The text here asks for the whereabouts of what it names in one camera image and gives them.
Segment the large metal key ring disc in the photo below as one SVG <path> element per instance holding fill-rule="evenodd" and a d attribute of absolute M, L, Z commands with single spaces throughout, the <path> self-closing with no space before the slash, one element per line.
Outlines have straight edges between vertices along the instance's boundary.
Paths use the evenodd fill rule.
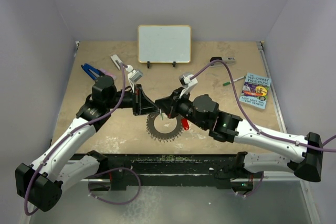
<path fill-rule="evenodd" d="M 181 117 L 169 119 L 166 115 L 160 119 L 159 113 L 149 114 L 146 118 L 146 131 L 150 137 L 161 143 L 172 142 L 179 138 L 183 132 Z"/>

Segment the red tagged key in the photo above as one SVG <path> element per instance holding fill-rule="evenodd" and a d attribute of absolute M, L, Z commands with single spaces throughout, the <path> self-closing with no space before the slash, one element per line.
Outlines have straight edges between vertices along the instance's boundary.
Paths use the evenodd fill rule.
<path fill-rule="evenodd" d="M 186 118 L 181 119 L 181 125 L 185 131 L 188 131 L 190 128 L 188 120 Z"/>

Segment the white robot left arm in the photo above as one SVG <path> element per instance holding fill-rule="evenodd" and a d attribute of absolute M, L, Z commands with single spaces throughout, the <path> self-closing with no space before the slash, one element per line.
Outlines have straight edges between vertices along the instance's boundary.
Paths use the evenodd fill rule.
<path fill-rule="evenodd" d="M 21 163 L 15 170 L 17 194 L 24 199 L 25 214 L 31 216 L 28 205 L 49 211 L 62 193 L 80 180 L 108 172 L 108 158 L 90 151 L 74 164 L 67 165 L 79 147 L 94 136 L 116 109 L 131 108 L 135 116 L 157 112 L 158 108 L 137 84 L 133 91 L 126 86 L 117 90 L 114 79 L 100 76 L 92 86 L 84 105 L 79 109 L 63 135 L 30 165 Z"/>

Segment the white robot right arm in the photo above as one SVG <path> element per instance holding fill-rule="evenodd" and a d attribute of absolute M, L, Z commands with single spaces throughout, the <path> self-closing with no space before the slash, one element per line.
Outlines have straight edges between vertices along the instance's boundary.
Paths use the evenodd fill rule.
<path fill-rule="evenodd" d="M 252 145 L 269 151 L 267 158 L 244 159 L 234 164 L 234 173 L 246 177 L 262 171 L 284 171 L 309 181 L 320 182 L 323 152 L 321 137 L 310 132 L 307 135 L 290 135 L 264 127 L 251 126 L 247 120 L 219 109 L 219 104 L 208 94 L 200 95 L 193 101 L 188 95 L 170 96 L 157 99 L 155 104 L 172 119 L 181 116 L 195 124 L 219 142 Z"/>

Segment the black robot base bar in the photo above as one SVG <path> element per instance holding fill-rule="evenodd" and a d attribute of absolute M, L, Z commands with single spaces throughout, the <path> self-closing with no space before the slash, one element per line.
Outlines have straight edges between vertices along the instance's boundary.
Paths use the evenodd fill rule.
<path fill-rule="evenodd" d="M 244 168 L 246 152 L 238 154 L 95 154 L 102 162 L 89 179 L 110 182 L 112 190 L 128 186 L 215 187 L 251 191 L 261 172 Z"/>

